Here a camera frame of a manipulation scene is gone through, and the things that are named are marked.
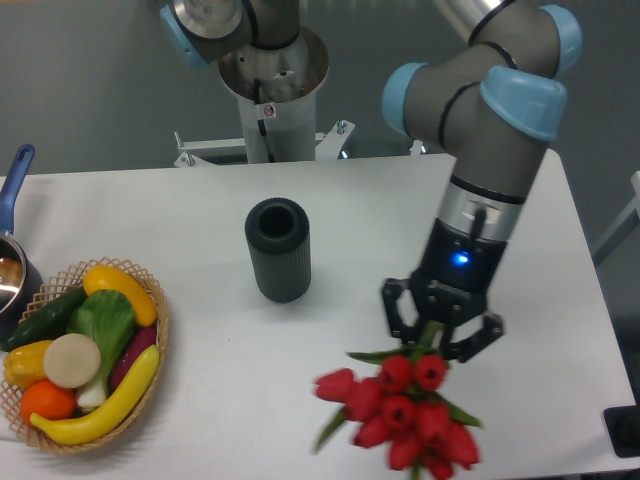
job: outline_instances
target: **blue pot handle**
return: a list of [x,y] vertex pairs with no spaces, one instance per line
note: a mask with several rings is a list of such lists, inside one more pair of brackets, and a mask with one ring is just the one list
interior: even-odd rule
[[35,154],[36,149],[33,145],[22,145],[11,164],[11,169],[0,190],[0,232],[13,233],[13,211],[16,198]]

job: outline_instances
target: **cucumber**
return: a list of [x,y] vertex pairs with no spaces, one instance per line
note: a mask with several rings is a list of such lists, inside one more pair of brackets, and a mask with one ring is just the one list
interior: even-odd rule
[[0,350],[11,350],[40,340],[53,340],[66,333],[71,314],[87,299],[80,286],[65,292],[18,324],[13,334],[0,344]]

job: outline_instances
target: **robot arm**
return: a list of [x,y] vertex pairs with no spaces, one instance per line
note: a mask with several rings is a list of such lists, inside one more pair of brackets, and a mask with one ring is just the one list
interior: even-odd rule
[[300,32],[298,0],[174,0],[161,17],[178,51],[196,67],[248,44],[282,49]]
[[[439,66],[409,64],[389,79],[385,118],[408,136],[457,158],[419,267],[382,288],[391,335],[419,341],[428,320],[443,324],[440,348],[468,360],[503,334],[487,292],[566,102],[549,77],[577,60],[575,18],[557,6],[514,0],[436,0],[470,48]],[[418,319],[400,317],[409,290]],[[456,327],[483,327],[452,343]]]
[[299,0],[171,0],[161,12],[189,64],[218,62],[238,101],[249,163],[315,158],[315,93],[329,59],[300,26],[299,8]]

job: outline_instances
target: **white table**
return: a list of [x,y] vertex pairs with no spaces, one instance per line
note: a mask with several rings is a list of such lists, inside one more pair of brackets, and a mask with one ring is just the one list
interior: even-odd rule
[[[145,266],[170,301],[171,349],[158,395],[121,441],[74,458],[2,442],[2,477],[404,479],[384,448],[349,445],[352,426],[310,454],[335,409],[311,381],[343,366],[372,374],[344,352],[397,345],[379,288],[417,266],[452,165],[432,155],[27,178],[15,238],[43,277],[102,256]],[[311,223],[311,287],[288,305],[258,291],[244,238],[251,207],[273,196]],[[490,302],[506,336],[456,364],[443,392],[486,427],[483,462],[457,478],[640,466],[614,455],[602,419],[633,397],[553,152]]]

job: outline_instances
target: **purple eggplant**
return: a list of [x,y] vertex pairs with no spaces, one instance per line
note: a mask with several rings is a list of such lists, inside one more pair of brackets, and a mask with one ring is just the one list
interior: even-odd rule
[[109,378],[109,386],[111,387],[111,391],[113,392],[122,379],[127,374],[133,362],[136,361],[136,358],[140,356],[142,352],[144,352],[147,347],[156,344],[156,326],[153,325],[151,327],[146,327],[141,329],[131,340],[131,343],[124,351],[116,366],[113,367],[111,371],[111,376]]

